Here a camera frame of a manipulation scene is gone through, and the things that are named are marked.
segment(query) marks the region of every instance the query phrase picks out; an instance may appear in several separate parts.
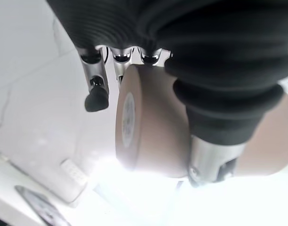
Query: kraft paper tape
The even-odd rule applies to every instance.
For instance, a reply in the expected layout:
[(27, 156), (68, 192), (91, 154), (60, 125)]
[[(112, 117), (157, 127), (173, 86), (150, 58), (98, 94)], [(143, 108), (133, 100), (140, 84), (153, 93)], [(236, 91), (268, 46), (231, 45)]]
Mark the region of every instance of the kraft paper tape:
[[(190, 134), (175, 78), (162, 67), (131, 65), (121, 84), (116, 118), (116, 154), (129, 170), (187, 176)], [(288, 164), (288, 95), (261, 121), (236, 176), (269, 175)]]

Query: white tile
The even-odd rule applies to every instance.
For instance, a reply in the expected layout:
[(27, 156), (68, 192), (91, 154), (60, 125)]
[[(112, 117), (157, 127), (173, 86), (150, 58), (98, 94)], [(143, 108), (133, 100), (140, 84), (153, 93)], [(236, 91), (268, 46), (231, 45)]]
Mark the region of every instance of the white tile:
[[(69, 158), (90, 174), (99, 155), (115, 153), (119, 89), (111, 60), (107, 72), (110, 107), (98, 113), (84, 109), (88, 87), (76, 51), (11, 86), (0, 128), (0, 152), (68, 202), (83, 187), (61, 169), (61, 162)], [(0, 91), (0, 112), (8, 89)]]
[(0, 88), (71, 49), (44, 0), (0, 0)]

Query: white surface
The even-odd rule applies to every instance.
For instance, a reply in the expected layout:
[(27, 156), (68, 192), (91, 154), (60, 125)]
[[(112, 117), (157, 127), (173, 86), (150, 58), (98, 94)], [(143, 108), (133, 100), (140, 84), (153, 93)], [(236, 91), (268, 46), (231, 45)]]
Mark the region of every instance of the white surface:
[(131, 224), (94, 192), (86, 193), (77, 208), (68, 207), (49, 191), (0, 158), (0, 219), (12, 226), (45, 226), (14, 186), (25, 186), (48, 197), (72, 226)]
[(84, 190), (60, 167), (70, 158), (88, 176), (114, 155), (118, 85), (107, 63), (110, 107), (87, 113), (77, 52), (43, 0), (0, 1), (0, 153), (72, 202)]

